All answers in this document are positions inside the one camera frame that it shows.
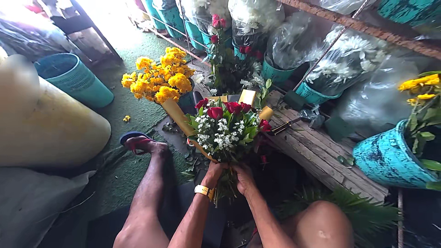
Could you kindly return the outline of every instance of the foot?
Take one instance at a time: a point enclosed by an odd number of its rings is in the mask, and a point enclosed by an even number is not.
[[[136,143],[138,141],[141,140],[145,140],[146,137],[145,136],[138,136],[138,137],[133,137],[133,138],[129,138],[126,143],[124,144],[127,148],[129,148],[129,146],[127,145],[128,143]],[[168,150],[168,145],[166,143],[162,143],[162,142],[154,142],[154,141],[150,141],[150,142],[143,142],[143,143],[138,143],[136,144],[136,149],[138,150],[143,150],[146,151],[148,153],[164,153]]]

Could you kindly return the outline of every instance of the flip-flop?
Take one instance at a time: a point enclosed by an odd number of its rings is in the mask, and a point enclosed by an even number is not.
[[[127,142],[128,139],[130,139],[130,138],[134,138],[134,137],[139,137],[139,136],[144,136],[145,139],[142,139],[142,140],[139,140],[139,141],[136,141],[136,142],[130,142],[130,143],[127,143],[127,144],[126,144],[126,142]],[[137,152],[137,151],[136,151],[136,145],[138,145],[138,144],[143,144],[143,143],[149,143],[149,142],[157,142],[157,141],[154,140],[154,139],[152,139],[152,138],[150,138],[150,137],[147,136],[145,133],[141,133],[141,132],[137,132],[137,131],[127,132],[127,133],[123,134],[123,135],[120,137],[120,144],[121,144],[122,146],[127,145],[128,148],[129,148],[129,150],[131,150],[131,151],[133,152],[133,154],[135,154],[135,155],[146,154],[147,151]]]

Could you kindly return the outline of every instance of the wooden shelf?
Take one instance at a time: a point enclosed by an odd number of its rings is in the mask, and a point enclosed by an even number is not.
[[[438,46],[434,46],[432,44],[428,44],[423,41],[414,41],[411,38],[404,37],[402,35],[394,34],[389,30],[383,30],[382,28],[372,26],[366,22],[353,19],[348,15],[342,15],[337,12],[333,12],[322,8],[320,6],[316,6],[310,3],[303,2],[301,0],[277,0],[283,4],[287,4],[289,6],[293,6],[297,9],[306,11],[313,15],[323,17],[329,21],[347,26],[357,31],[364,32],[366,34],[372,35],[379,39],[391,42],[396,45],[403,46],[407,49],[413,50],[417,53],[424,54],[426,56],[430,56],[436,59],[441,60],[441,48]]]
[[[273,109],[283,94],[272,91],[267,103]],[[270,124],[274,127],[297,118],[298,112],[292,109],[275,110]],[[349,139],[336,143],[321,130],[311,129],[308,123],[299,121],[276,136],[267,137],[272,145],[296,160],[306,171],[319,179],[330,189],[342,186],[361,197],[373,198],[375,202],[383,202],[389,194],[388,189],[375,183],[357,168],[342,165],[337,157],[347,158],[352,155],[354,143]]]

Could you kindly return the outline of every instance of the wooden board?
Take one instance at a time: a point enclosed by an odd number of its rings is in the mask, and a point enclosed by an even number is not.
[[[270,121],[273,127],[297,118],[297,111],[285,108],[285,103],[279,104],[282,108],[276,108],[281,97],[283,94],[278,91],[272,91],[268,96],[267,103],[274,110]],[[273,146],[296,160],[330,189],[343,186],[378,202],[384,201],[389,194],[387,188],[367,178],[356,166],[346,167],[337,160],[339,155],[345,158],[352,155],[355,143],[349,139],[336,143],[323,130],[311,129],[308,123],[302,121],[276,136],[267,137]]]

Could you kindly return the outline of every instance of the hand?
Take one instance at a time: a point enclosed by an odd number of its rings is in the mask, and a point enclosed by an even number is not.
[[[237,172],[237,179],[239,180],[237,189],[242,195],[246,196],[250,189],[256,188],[251,168],[244,164],[234,164],[233,169]]]
[[[222,170],[227,168],[227,163],[215,163],[211,161],[210,165],[208,166],[207,174],[202,180],[201,185],[209,189],[215,188],[217,185],[217,180],[219,180],[219,177],[222,174]]]

